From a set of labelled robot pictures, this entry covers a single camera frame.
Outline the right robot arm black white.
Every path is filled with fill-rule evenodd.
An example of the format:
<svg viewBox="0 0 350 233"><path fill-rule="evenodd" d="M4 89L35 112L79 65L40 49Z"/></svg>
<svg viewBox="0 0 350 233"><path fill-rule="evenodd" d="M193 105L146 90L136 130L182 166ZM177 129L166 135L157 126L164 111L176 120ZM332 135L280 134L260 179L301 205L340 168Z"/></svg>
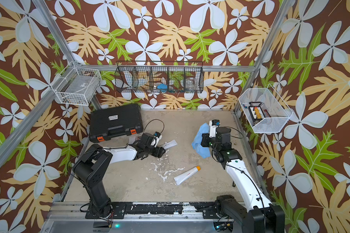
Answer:
<svg viewBox="0 0 350 233"><path fill-rule="evenodd" d="M230 131L228 127L212 125L202 133L200 143L202 147L211 149L212 157L232 178L244 202L239 204L231 195L219 196L215 201L217 214L232 218L236 233L283 233L283 209L274 205L259 189L243 157L232 147Z"/></svg>

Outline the white tube orange cap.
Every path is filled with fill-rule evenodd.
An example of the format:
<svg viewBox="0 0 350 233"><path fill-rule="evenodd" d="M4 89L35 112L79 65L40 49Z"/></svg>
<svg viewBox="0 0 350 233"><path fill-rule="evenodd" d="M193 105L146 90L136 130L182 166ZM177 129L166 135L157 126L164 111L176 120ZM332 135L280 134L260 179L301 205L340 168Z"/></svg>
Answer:
<svg viewBox="0 0 350 233"><path fill-rule="evenodd" d="M181 185L184 181L186 181L188 178L192 177L194 174L196 174L198 171L201 170L200 166L196 166L174 178L176 185Z"/></svg>

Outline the white tube black cap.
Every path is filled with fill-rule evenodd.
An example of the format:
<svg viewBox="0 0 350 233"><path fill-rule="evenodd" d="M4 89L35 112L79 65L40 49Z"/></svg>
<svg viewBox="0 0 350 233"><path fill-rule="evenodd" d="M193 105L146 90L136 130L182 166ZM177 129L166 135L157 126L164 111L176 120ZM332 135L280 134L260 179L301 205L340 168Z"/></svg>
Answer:
<svg viewBox="0 0 350 233"><path fill-rule="evenodd" d="M163 147L165 150L168 150L176 145L177 145L177 142L175 140L171 140L170 142L166 142L163 145L161 145L161 147Z"/></svg>

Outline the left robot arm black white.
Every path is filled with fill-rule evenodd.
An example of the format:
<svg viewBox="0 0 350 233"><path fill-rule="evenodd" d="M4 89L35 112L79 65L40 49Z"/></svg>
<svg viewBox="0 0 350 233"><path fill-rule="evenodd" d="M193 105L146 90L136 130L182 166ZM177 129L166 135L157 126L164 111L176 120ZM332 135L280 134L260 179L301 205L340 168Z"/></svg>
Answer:
<svg viewBox="0 0 350 233"><path fill-rule="evenodd" d="M108 148L93 144L74 164L72 171L89 195L87 219L108 220L117 212L106 193L103 177L109 165L122 162L143 160L148 156L161 158L166 149L159 146L162 139L159 132L153 135L142 134L141 138L124 147Z"/></svg>

